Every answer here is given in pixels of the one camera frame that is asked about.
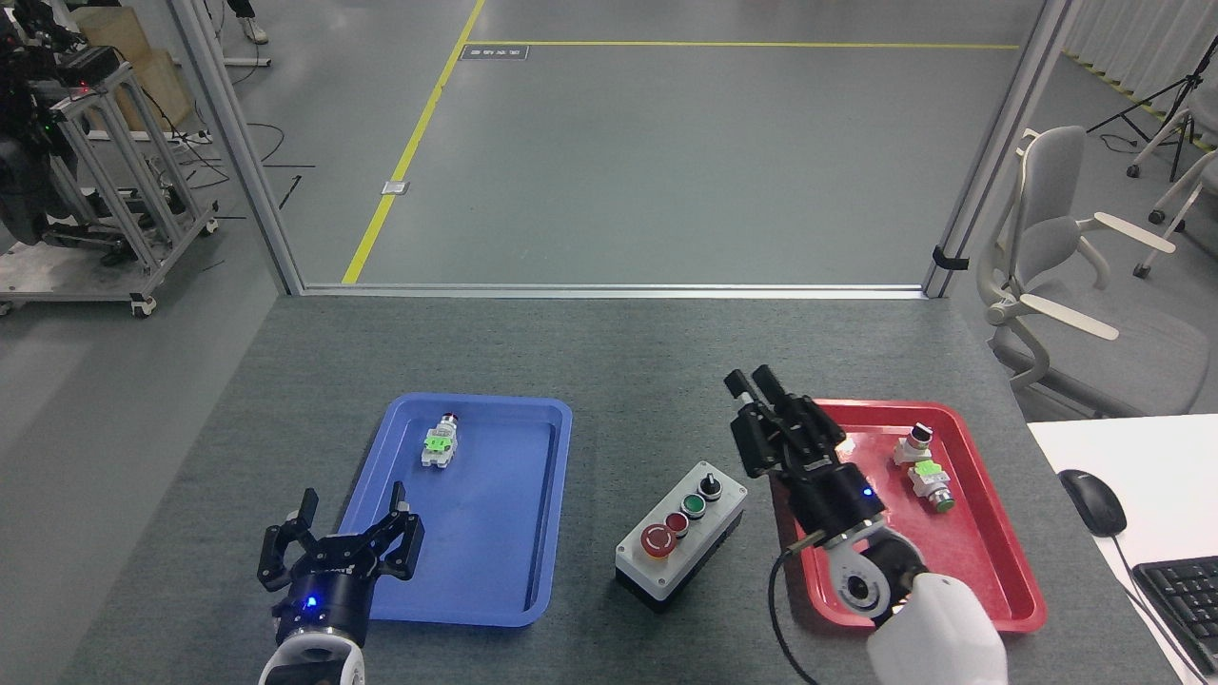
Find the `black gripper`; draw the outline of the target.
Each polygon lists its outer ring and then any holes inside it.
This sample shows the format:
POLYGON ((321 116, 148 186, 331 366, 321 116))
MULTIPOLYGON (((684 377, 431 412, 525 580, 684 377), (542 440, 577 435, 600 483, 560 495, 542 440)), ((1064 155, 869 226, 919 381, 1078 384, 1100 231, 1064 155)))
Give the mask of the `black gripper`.
POLYGON ((378 577, 401 581, 414 577, 421 556, 421 516, 412 512, 403 481, 393 481, 387 513, 365 529, 365 542, 322 538, 317 545, 311 525, 318 503, 315 490, 304 489, 295 512, 263 533, 257 580, 267 591, 291 581, 286 598, 276 605, 276 637, 330 630, 365 640, 378 577), (285 552, 291 542, 300 542, 304 555, 287 570, 285 552))
POLYGON ((752 374, 731 371, 725 386, 739 403, 731 430, 750 478, 778 472, 786 478, 788 506, 810 545, 822 547, 885 511, 877 490, 836 447, 847 434, 806 395, 788 392, 770 364, 752 374))

